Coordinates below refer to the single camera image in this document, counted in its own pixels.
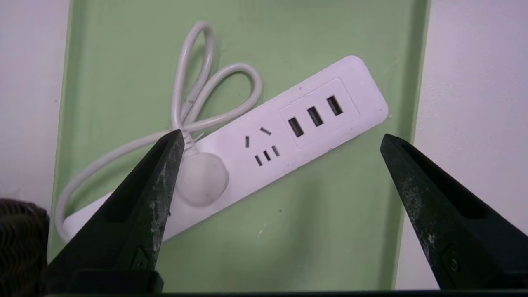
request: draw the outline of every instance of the white power strip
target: white power strip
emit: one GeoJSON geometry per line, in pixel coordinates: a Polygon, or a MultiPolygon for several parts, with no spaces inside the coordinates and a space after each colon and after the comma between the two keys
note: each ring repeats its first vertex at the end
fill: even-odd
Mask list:
{"type": "MultiPolygon", "coordinates": [[[[200,152],[222,159],[226,190],[207,207],[190,206],[174,191],[163,241],[376,126],[388,113],[363,61],[349,56],[240,116],[196,143],[200,152]]],[[[69,216],[66,232],[73,237],[109,196],[69,216]]]]}

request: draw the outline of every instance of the white cable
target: white cable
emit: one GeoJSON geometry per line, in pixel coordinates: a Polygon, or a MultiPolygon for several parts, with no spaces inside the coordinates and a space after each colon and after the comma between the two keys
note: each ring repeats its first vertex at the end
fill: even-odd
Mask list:
{"type": "MultiPolygon", "coordinates": [[[[214,35],[211,25],[207,22],[200,21],[194,24],[192,29],[189,31],[189,34],[183,42],[180,57],[178,58],[178,66],[174,79],[171,120],[172,130],[182,130],[185,139],[184,157],[197,152],[196,148],[194,147],[194,141],[190,136],[191,132],[213,127],[217,124],[232,120],[246,113],[253,105],[255,105],[260,97],[260,94],[262,93],[262,81],[255,68],[241,62],[231,64],[220,69],[208,80],[213,63],[214,46],[214,35]],[[202,69],[200,70],[198,78],[191,91],[187,95],[185,102],[182,104],[182,90],[184,86],[185,74],[187,72],[187,65],[194,43],[201,32],[203,32],[205,38],[205,55],[202,69]],[[203,104],[209,97],[209,94],[212,92],[212,90],[225,77],[235,72],[244,72],[251,78],[253,90],[249,98],[237,108],[229,112],[213,116],[208,119],[196,121],[203,104]]],[[[170,132],[170,130],[161,131],[124,144],[90,164],[83,171],[81,171],[81,173],[68,182],[64,190],[62,190],[54,209],[55,227],[57,228],[59,236],[65,242],[70,240],[70,236],[64,230],[64,210],[66,203],[76,191],[76,189],[81,186],[81,184],[86,179],[88,179],[106,164],[132,152],[133,150],[151,143],[155,143],[160,137],[167,134],[168,132],[170,132]]]]}

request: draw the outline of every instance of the power cord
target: power cord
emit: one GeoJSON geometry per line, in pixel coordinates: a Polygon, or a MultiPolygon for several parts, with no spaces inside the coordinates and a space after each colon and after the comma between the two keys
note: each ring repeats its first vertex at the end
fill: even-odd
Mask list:
{"type": "MultiPolygon", "coordinates": [[[[183,42],[173,87],[171,111],[172,130],[181,129],[185,141],[182,164],[178,178],[176,179],[176,190],[189,204],[196,207],[210,205],[220,197],[229,182],[229,173],[218,156],[209,153],[200,153],[197,150],[190,133],[207,129],[239,117],[255,105],[262,93],[262,80],[259,74],[255,68],[242,62],[231,64],[220,69],[208,80],[213,63],[214,47],[214,35],[211,25],[203,21],[194,24],[183,42]],[[202,32],[205,38],[205,55],[202,69],[191,91],[187,95],[185,102],[182,104],[182,90],[187,65],[194,43],[202,32]],[[212,90],[225,77],[235,72],[246,73],[251,78],[253,90],[249,98],[229,112],[196,121],[203,104],[212,90]]],[[[170,130],[154,133],[124,144],[90,164],[68,182],[64,190],[62,190],[54,209],[55,227],[59,236],[65,242],[70,240],[70,236],[64,230],[64,210],[66,203],[76,189],[106,164],[140,147],[155,143],[168,132],[170,130]]]]}

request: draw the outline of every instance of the green board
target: green board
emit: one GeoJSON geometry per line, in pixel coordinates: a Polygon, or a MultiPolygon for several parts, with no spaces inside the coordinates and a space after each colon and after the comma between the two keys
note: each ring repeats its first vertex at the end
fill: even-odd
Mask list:
{"type": "MultiPolygon", "coordinates": [[[[412,139],[428,7],[409,0],[72,1],[54,201],[71,177],[103,154],[170,127],[176,60],[197,20],[213,26],[219,67],[244,61],[259,71],[259,104],[357,55],[390,117],[173,237],[156,268],[166,292],[392,288],[402,207],[379,146],[385,133],[412,139]]],[[[189,82],[202,49],[200,40],[189,82]]],[[[232,76],[200,117],[233,108],[249,92],[248,78],[232,76]]],[[[116,187],[146,150],[92,177],[67,214],[116,187]]],[[[50,260],[62,247],[52,226],[50,260]]]]}

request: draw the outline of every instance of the white wall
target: white wall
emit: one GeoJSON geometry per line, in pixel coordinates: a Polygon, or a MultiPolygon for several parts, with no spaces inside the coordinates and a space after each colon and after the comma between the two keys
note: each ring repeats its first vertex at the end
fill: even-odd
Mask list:
{"type": "Polygon", "coordinates": [[[69,0],[0,0],[0,196],[51,209],[69,0]]]}
{"type": "MultiPolygon", "coordinates": [[[[528,233],[528,1],[434,0],[415,146],[528,233]]],[[[397,288],[438,287],[407,218],[397,288]]]]}

